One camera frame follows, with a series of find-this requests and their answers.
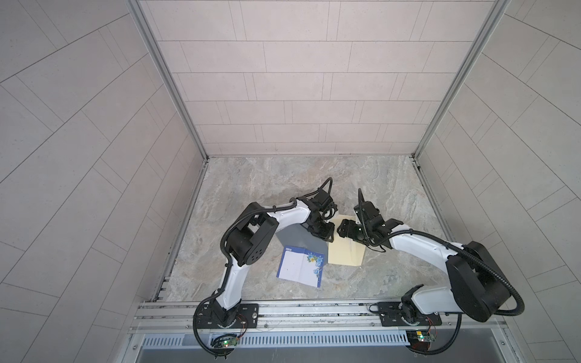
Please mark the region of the right green circuit board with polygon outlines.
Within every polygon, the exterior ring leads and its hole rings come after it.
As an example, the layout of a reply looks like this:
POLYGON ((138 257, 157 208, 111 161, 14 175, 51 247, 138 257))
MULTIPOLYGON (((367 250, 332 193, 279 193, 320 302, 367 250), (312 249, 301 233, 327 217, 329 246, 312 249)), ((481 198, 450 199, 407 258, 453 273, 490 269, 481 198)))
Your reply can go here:
POLYGON ((409 341, 409 349, 427 352, 431 348, 431 344, 437 339, 437 333, 430 331, 406 331, 409 341))

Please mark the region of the blue floral notepad card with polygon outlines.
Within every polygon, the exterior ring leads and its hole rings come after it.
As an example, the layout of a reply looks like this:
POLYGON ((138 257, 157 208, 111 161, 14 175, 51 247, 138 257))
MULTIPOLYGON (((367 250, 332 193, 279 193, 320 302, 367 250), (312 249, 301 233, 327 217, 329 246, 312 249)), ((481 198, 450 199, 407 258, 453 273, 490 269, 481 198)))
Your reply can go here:
POLYGON ((287 246, 281 255, 276 277, 320 288, 325 255, 302 247, 287 246))

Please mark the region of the grey envelope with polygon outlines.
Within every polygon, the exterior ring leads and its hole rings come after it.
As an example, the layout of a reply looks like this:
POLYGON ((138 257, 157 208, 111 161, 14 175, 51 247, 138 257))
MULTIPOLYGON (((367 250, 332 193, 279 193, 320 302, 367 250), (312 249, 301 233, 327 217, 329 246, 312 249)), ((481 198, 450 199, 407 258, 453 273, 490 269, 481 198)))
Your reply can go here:
POLYGON ((327 242, 310 234, 302 225, 290 225, 275 235, 284 247, 304 248, 323 255, 328 253, 327 242))

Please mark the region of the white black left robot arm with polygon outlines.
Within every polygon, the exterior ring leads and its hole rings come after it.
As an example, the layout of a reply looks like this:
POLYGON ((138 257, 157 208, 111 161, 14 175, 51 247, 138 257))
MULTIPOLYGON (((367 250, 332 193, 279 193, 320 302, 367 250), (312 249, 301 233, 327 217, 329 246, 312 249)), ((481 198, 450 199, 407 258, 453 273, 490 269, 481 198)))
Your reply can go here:
POLYGON ((330 219, 336 212, 331 194, 322 188, 278 207, 249 204, 220 242, 227 263, 222 284, 209 300, 215 322, 226 328, 236 320, 248 269, 266 252, 276 232, 301 225, 311 236, 331 243, 335 225, 330 219))

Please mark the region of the metal corner profile right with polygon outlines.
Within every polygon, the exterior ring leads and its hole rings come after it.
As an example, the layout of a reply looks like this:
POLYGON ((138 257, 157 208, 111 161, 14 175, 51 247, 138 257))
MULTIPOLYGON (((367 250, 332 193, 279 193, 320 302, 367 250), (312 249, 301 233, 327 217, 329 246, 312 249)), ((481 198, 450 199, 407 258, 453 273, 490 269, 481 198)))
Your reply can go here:
POLYGON ((446 112, 449 110, 449 107, 451 106, 452 102, 457 96, 459 90, 461 89, 464 82, 468 78, 468 75, 472 71, 480 54, 484 50, 487 42, 490 39, 490 36, 492 36, 494 30, 501 21, 502 16, 504 15, 505 10, 509 6, 510 2, 511 2, 510 0, 496 0, 493 2, 493 5, 488 15, 484 19, 482 27, 476 34, 476 37, 472 42, 466 56, 464 57, 464 60, 461 63, 458 72, 455 74, 455 77, 453 78, 450 87, 446 91, 443 100, 440 102, 440 105, 437 108, 437 111, 434 114, 432 121, 429 123, 424 136, 419 142, 418 147, 412 154, 412 158, 416 163, 419 162, 419 158, 424 153, 426 147, 428 146, 429 141, 435 134, 437 127, 440 125, 441 121, 446 116, 446 112))

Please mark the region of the green circuit board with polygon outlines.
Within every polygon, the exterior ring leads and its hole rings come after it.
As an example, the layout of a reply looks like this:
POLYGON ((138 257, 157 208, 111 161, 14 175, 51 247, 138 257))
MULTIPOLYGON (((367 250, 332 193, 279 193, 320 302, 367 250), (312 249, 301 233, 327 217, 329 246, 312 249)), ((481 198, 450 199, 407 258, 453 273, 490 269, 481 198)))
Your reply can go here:
POLYGON ((238 345, 240 336, 237 334, 223 334, 213 338, 211 347, 213 349, 233 349, 238 345))
POLYGON ((427 352, 431 348, 431 344, 437 339, 437 333, 430 331, 406 331, 409 341, 409 349, 427 352))

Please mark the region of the left green circuit board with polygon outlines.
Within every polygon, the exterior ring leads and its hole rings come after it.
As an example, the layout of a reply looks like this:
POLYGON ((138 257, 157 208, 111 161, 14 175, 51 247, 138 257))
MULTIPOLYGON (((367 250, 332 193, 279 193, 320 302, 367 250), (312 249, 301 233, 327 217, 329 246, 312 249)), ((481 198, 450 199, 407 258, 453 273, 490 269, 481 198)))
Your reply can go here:
POLYGON ((238 345, 240 336, 237 334, 223 334, 213 338, 211 347, 213 349, 233 349, 238 345))

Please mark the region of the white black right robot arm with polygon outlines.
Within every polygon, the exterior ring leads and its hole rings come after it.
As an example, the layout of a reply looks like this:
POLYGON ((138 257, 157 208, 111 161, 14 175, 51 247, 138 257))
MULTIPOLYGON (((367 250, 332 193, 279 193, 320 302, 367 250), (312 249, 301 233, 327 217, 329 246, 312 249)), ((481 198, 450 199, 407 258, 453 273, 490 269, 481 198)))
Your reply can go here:
POLYGON ((487 322, 494 315, 515 316, 524 311, 524 301, 484 245, 452 243, 414 230, 398 219, 384 219, 370 201, 354 210, 356 218, 345 219, 338 226, 340 237, 382 251, 410 254, 440 269, 449 279, 438 287, 419 284, 402 296, 399 310, 407 324, 435 313, 465 314, 476 322, 487 322))

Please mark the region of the metal corner profile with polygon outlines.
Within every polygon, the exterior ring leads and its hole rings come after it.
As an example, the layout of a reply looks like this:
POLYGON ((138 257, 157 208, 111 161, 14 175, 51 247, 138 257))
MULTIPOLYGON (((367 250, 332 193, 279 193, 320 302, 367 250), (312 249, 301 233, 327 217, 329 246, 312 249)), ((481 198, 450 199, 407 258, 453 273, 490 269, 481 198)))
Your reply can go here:
POLYGON ((207 164, 209 160, 207 151, 204 148, 204 145, 201 141, 199 134, 195 130, 195 125, 193 124, 192 118, 180 95, 177 84, 171 72, 169 71, 169 68, 163 57, 160 46, 158 45, 158 42, 155 39, 152 28, 148 23, 148 20, 146 19, 145 12, 143 10, 142 5, 140 4, 140 1, 128 0, 126 1, 126 4, 136 24, 138 32, 140 33, 140 36, 142 37, 145 46, 149 51, 154 66, 156 66, 156 69, 159 72, 164 85, 166 86, 166 89, 168 91, 170 98, 172 99, 174 106, 176 107, 179 115, 181 116, 183 122, 185 123, 185 126, 189 131, 189 134, 192 136, 195 145, 197 146, 198 151, 200 152, 201 157, 204 160, 204 163, 207 164))
POLYGON ((490 39, 490 36, 492 36, 494 30, 501 21, 502 16, 504 15, 505 10, 509 6, 510 2, 511 2, 510 0, 496 0, 493 2, 493 5, 488 15, 484 19, 482 27, 476 34, 476 37, 472 42, 466 56, 464 57, 464 60, 461 63, 458 72, 455 74, 455 77, 453 78, 450 87, 446 91, 443 100, 440 102, 440 105, 437 108, 437 111, 434 114, 432 121, 429 123, 424 136, 419 142, 418 147, 412 154, 412 158, 416 163, 419 162, 419 158, 424 153, 426 147, 428 146, 429 141, 435 134, 437 127, 440 125, 441 121, 446 116, 446 112, 449 110, 449 107, 451 106, 452 102, 457 96, 459 90, 461 89, 464 82, 468 78, 468 75, 472 71, 480 54, 484 50, 487 42, 490 39))

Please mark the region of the cream yellow envelope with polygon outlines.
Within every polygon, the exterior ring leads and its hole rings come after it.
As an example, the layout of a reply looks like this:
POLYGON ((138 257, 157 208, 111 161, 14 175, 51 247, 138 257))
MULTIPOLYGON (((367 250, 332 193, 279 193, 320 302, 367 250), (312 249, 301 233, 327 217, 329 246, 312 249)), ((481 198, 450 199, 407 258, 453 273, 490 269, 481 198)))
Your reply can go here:
POLYGON ((361 266, 366 246, 338 234, 339 226, 344 219, 355 220, 355 217, 337 214, 331 219, 335 230, 333 241, 328 243, 328 263, 340 266, 361 266))

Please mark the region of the metal corner profile left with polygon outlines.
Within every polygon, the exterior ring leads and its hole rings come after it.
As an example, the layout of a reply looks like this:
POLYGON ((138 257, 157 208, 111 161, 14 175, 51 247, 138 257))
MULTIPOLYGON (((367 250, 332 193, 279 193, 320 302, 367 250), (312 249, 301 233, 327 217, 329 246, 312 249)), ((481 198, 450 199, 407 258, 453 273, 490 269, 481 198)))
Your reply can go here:
POLYGON ((183 122, 185 123, 185 126, 189 131, 189 134, 192 136, 195 145, 197 146, 198 151, 200 152, 201 157, 204 160, 204 163, 207 164, 209 160, 207 151, 204 148, 204 145, 201 141, 199 134, 195 130, 195 125, 193 124, 192 118, 180 95, 177 84, 171 72, 169 71, 169 68, 163 57, 160 46, 158 45, 158 42, 155 39, 152 28, 148 23, 148 20, 146 19, 145 12, 143 10, 142 5, 140 4, 140 1, 128 0, 126 1, 126 4, 136 24, 138 32, 140 33, 140 36, 142 37, 145 46, 149 51, 154 66, 156 66, 156 69, 159 72, 164 85, 166 86, 166 89, 168 91, 170 98, 172 99, 174 106, 176 107, 179 115, 181 116, 183 122))

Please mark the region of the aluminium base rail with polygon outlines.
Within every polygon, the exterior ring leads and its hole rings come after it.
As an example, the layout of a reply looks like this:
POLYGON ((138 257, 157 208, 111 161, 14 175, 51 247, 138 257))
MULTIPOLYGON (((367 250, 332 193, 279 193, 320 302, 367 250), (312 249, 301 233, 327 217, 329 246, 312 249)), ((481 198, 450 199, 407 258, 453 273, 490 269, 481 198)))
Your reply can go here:
POLYGON ((304 348, 409 346, 406 331, 437 333, 439 346, 455 330, 457 316, 435 313, 407 325, 397 301, 376 299, 272 300, 241 305, 236 320, 220 327, 204 306, 194 302, 146 302, 140 305, 129 333, 145 347, 211 347, 223 334, 240 336, 234 348, 304 348))

